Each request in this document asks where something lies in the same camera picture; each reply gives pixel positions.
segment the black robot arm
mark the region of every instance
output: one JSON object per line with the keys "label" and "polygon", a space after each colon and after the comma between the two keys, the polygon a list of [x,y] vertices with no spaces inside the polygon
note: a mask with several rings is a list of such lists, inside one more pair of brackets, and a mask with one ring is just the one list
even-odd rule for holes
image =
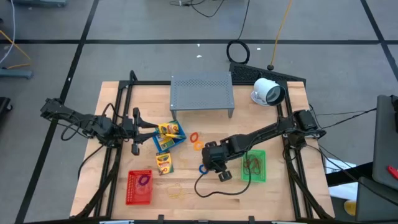
{"label": "black robot arm", "polygon": [[221,172],[218,176],[224,182],[232,178],[227,171],[226,163],[232,159],[242,157],[253,145],[286,134],[290,145],[304,147],[305,136],[314,135],[320,138],[326,131],[318,129],[318,126],[307,110],[294,112],[288,118],[278,118],[277,122],[250,134],[235,134],[220,141],[208,142],[202,149],[203,165],[207,170]]}
{"label": "black robot arm", "polygon": [[155,136],[156,133],[140,134],[139,128],[157,128],[156,124],[151,124],[142,120],[138,108],[133,109],[133,119],[127,116],[123,118],[121,124],[117,125],[105,115],[81,114],[62,104],[59,99],[46,99],[42,107],[41,116],[47,120],[64,120],[70,126],[82,129],[82,133],[89,138],[96,137],[100,144],[110,146],[120,139],[133,139],[132,153],[139,155],[137,144],[142,144],[147,139]]}

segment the red basket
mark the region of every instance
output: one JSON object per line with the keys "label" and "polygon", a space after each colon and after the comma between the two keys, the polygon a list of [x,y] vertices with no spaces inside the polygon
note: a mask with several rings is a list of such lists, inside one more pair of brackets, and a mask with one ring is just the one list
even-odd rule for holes
{"label": "red basket", "polygon": [[126,205],[149,205],[152,199],[152,171],[130,170]]}

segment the green plastic basket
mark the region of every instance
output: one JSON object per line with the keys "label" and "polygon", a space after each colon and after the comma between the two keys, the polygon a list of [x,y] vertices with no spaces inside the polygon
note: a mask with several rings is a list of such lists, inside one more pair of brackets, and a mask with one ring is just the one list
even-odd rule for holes
{"label": "green plastic basket", "polygon": [[[250,150],[248,152],[248,160],[250,162],[251,181],[265,182],[267,180],[266,172],[266,152],[263,150]],[[246,163],[246,155],[242,158],[242,180],[249,181],[248,164]]]}

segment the wooden tabletop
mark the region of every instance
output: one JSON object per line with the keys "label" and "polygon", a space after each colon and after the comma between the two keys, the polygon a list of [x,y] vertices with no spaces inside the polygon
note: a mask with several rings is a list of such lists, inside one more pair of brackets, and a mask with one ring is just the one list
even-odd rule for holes
{"label": "wooden tabletop", "polygon": [[[303,83],[290,82],[288,86],[292,109],[294,111],[308,109]],[[234,86],[233,91],[235,110],[230,119],[226,110],[179,111],[177,119],[186,135],[198,132],[199,140],[203,142],[219,142],[220,139],[232,134],[250,133],[276,122],[276,107],[260,106],[250,99],[252,86]],[[103,82],[95,114],[101,114],[109,102],[114,103],[117,92],[118,82]],[[166,123],[172,120],[169,102],[168,85],[133,86],[129,117],[132,117],[133,107],[139,107],[143,120],[155,124]],[[111,110],[107,112],[107,116],[112,116]],[[143,133],[150,131],[152,130],[142,130]],[[308,139],[307,142],[318,147],[316,140]],[[248,220],[250,215],[254,215],[256,220],[294,220],[286,164],[282,157],[281,137],[253,147],[266,151],[266,183],[253,182],[241,195],[212,195],[208,198],[200,198],[193,190],[193,185],[200,175],[198,167],[201,164],[201,151],[195,151],[189,139],[171,149],[174,173],[162,176],[157,172],[155,162],[157,149],[153,140],[149,139],[140,145],[139,156],[131,154],[131,143],[132,141],[123,144],[113,219],[156,220],[159,214],[163,214],[166,220]],[[85,157],[99,146],[97,140],[90,139]],[[71,215],[80,212],[98,189],[104,155],[105,150],[102,149],[83,167]],[[334,216],[320,153],[311,147],[306,147],[302,149],[302,157],[309,190],[325,211]],[[227,166],[233,175],[231,180],[221,183],[218,174],[209,172],[199,181],[199,193],[203,195],[215,190],[239,192],[245,188],[247,182],[241,180],[241,159],[229,161]],[[151,204],[126,205],[127,173],[129,170],[146,169],[152,170],[154,178]],[[180,189],[182,195],[177,198],[170,196],[179,193]],[[304,217],[302,193],[299,188],[297,193]],[[105,213],[107,200],[106,192],[101,214]]]}

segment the gray floor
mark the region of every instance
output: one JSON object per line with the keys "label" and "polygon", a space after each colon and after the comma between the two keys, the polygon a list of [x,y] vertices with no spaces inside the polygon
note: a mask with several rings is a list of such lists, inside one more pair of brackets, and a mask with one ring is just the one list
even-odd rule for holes
{"label": "gray floor", "polygon": [[[65,8],[16,7],[18,39],[79,39],[93,0],[69,0]],[[227,0],[207,19],[188,7],[166,0],[101,0],[88,39],[233,39],[239,35],[244,0]],[[251,0],[243,39],[274,39],[288,0]],[[385,39],[398,39],[394,0],[368,1]],[[211,13],[219,1],[198,8]],[[11,6],[0,1],[0,26],[11,33]],[[360,1],[294,1],[281,39],[377,40]],[[0,55],[6,52],[0,45]],[[0,79],[0,96],[12,99],[14,110],[0,129],[0,223],[12,223],[43,145],[49,122],[40,118],[46,98],[58,97],[76,45],[25,44],[34,78]],[[169,80],[181,72],[226,71],[225,44],[87,44],[76,68],[66,105],[93,113],[102,81],[127,79],[133,69],[140,80]],[[273,45],[250,44],[249,65],[266,68]],[[398,57],[398,45],[389,45]],[[236,60],[244,58],[232,47]],[[14,50],[2,67],[25,63]],[[279,45],[277,72],[307,79],[308,100],[317,113],[366,110],[379,94],[398,94],[398,82],[380,45]],[[346,116],[319,117],[326,126]],[[320,143],[348,162],[373,158],[374,113],[328,130]],[[62,142],[58,129],[40,176],[26,221],[67,218],[77,183],[76,173],[86,141]]]}

